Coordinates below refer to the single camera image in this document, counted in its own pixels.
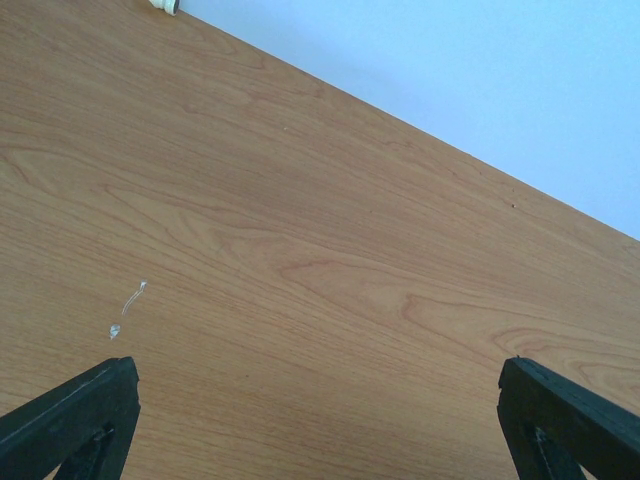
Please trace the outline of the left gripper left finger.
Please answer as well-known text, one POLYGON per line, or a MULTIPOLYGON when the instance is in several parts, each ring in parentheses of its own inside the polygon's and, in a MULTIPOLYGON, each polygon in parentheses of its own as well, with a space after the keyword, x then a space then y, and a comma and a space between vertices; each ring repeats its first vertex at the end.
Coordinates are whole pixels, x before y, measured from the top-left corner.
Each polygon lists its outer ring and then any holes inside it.
POLYGON ((119 479, 140 414, 131 357, 111 358, 1 417, 3 479, 119 479))

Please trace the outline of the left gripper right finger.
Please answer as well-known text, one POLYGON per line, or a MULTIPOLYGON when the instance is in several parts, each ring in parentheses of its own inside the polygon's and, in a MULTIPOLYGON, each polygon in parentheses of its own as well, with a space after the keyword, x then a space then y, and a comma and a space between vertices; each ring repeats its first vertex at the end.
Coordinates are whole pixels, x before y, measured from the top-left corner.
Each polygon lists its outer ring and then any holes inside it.
POLYGON ((639 417, 523 357, 504 362, 497 414, 521 479, 639 477, 639 417))

